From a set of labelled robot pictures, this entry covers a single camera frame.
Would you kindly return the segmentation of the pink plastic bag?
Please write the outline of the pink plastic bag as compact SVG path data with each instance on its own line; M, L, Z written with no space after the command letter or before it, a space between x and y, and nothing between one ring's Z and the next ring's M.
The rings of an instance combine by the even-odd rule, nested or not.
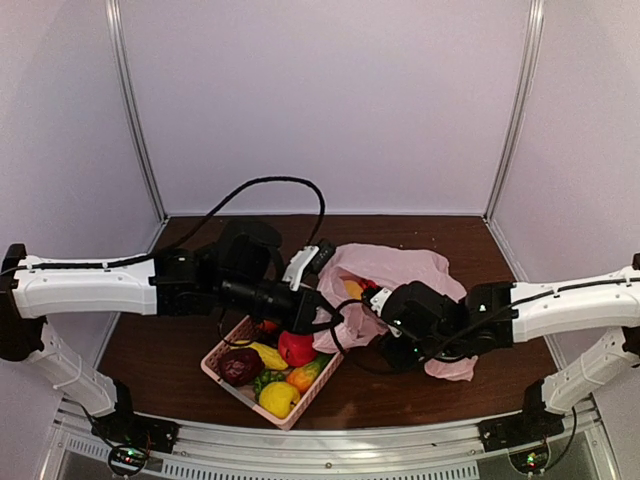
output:
M399 250L387 246L347 244L319 274L317 290L336 309L343 322L331 330L313 335L313 348L336 353L368 345L377 335L405 335L422 342L427 356L469 323L464 304L466 291L449 275L448 260L429 250ZM393 291L377 317L360 300L349 299L343 281L372 280ZM318 311L314 324L330 319L331 313ZM454 362L431 359L426 374L449 381L470 381L477 358L465 353Z

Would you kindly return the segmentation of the orange yellow mango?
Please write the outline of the orange yellow mango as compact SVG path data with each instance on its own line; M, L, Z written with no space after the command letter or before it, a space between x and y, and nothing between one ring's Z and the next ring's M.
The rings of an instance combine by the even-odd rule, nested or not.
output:
M355 280L344 280L344 289L349 299L360 300L364 291L359 282Z

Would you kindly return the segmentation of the orange fruit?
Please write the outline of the orange fruit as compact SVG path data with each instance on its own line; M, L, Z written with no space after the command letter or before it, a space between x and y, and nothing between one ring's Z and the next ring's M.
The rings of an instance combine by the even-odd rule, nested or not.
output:
M276 323L269 320L263 320L257 325L257 328L262 333L266 334L278 334L281 331L280 327Z

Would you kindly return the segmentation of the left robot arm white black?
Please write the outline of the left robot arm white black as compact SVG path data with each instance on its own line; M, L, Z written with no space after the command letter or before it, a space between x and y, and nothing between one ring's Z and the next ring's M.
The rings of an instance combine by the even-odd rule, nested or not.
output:
M281 236L254 221L227 224L219 239L196 251L179 245L128 259L58 261L29 255L13 244L1 271L1 357L31 362L51 384L103 420L123 444L137 442L144 424L130 393L86 367L48 326L61 313L121 312L142 316L208 316L235 310L271 320L294 334L321 330L315 318L331 306L304 286L335 254L327 240L307 245L288 263Z

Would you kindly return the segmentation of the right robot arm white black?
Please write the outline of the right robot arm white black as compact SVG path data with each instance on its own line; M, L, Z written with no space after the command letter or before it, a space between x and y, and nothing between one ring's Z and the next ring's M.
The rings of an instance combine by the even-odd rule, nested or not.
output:
M472 288L458 301L413 281L381 288L366 300L394 335L396 369L418 362L456 362L556 333L602 328L592 347L530 387L513 419L519 440L535 440L582 398L639 363L639 263L591 278L499 282Z

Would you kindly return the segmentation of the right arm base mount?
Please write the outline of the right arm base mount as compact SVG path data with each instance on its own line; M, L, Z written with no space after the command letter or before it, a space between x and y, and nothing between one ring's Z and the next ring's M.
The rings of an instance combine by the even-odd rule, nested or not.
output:
M564 432L564 416L546 411L540 398L531 398L519 413L483 420L478 430L485 452L507 449L511 466L532 477L553 464L548 439Z

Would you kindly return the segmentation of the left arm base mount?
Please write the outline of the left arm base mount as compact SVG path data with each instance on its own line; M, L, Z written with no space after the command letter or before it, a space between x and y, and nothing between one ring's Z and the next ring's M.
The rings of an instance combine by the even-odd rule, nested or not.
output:
M107 466L117 477L139 474L148 464L151 453L173 452L179 425L136 413L113 412L103 417L85 413L91 433L108 447Z

